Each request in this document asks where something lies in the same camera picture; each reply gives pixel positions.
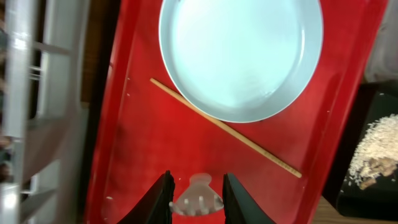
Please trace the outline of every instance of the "wooden stick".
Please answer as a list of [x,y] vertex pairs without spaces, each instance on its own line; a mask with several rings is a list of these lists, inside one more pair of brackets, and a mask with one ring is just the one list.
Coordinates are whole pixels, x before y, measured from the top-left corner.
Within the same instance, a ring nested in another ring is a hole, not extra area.
[[222,121],[220,121],[218,119],[212,118],[211,116],[208,116],[207,114],[203,113],[198,108],[194,107],[191,103],[189,103],[184,97],[182,97],[178,93],[174,92],[170,88],[167,88],[165,85],[161,84],[157,80],[151,78],[150,81],[153,84],[157,85],[162,90],[164,90],[165,92],[167,92],[168,94],[172,95],[172,97],[176,98],[179,102],[185,104],[187,107],[191,108],[193,111],[197,112],[198,114],[202,115],[204,118],[206,118],[207,120],[209,120],[213,124],[215,124],[218,127],[220,127],[222,130],[226,131],[227,133],[230,133],[230,135],[232,135],[235,138],[239,139],[240,141],[242,141],[243,143],[245,143],[246,145],[248,145],[249,147],[251,147],[252,149],[257,151],[261,155],[267,157],[272,162],[276,163],[277,165],[281,166],[285,170],[289,171],[294,176],[296,176],[298,178],[301,178],[302,175],[301,175],[301,173],[299,171],[295,170],[293,167],[289,166],[284,161],[278,159],[276,156],[272,155],[271,153],[267,152],[265,149],[263,149],[262,147],[260,147],[256,143],[250,141],[248,138],[244,137],[241,133],[235,131],[233,128],[229,127],[224,122],[222,122]]

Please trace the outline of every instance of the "red surface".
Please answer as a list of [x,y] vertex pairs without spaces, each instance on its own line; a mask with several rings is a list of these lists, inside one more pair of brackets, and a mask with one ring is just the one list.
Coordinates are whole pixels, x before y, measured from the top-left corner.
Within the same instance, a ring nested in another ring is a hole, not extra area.
[[[385,0],[321,0],[323,48],[300,97],[264,121],[230,124],[296,167],[298,179],[153,85],[173,88],[160,55],[160,0],[123,0],[99,124],[85,218],[116,223],[160,174],[175,178],[175,198],[198,172],[221,195],[232,172],[277,223],[311,221],[355,96]],[[223,212],[174,223],[224,223]]]

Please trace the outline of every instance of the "round plate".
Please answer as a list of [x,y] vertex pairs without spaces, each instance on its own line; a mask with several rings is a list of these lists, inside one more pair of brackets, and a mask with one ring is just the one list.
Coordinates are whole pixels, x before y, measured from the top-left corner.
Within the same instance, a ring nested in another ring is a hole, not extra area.
[[317,0],[164,0],[159,41],[181,94],[223,121],[268,118],[304,90],[322,47]]

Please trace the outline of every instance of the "rice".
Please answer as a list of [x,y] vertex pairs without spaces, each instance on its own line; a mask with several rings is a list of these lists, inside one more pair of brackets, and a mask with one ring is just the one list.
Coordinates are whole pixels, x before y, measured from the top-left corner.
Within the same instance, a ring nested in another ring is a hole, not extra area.
[[369,128],[358,144],[349,166],[350,178],[360,185],[365,179],[377,178],[380,172],[372,170],[372,159],[392,159],[398,163],[398,115],[383,117]]

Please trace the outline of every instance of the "white rack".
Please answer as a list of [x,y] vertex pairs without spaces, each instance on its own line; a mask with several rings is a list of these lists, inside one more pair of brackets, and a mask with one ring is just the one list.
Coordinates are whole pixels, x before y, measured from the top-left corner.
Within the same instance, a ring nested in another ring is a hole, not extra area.
[[[39,1],[6,3],[3,131],[13,139],[14,179],[0,184],[0,223],[75,221],[87,117],[80,89],[89,4],[46,0],[43,42],[36,42]],[[32,66],[35,50],[42,54],[40,67]],[[36,117],[28,120],[30,79],[39,81],[39,98]],[[30,188],[22,189],[29,180]],[[21,194],[29,196],[19,203]]]

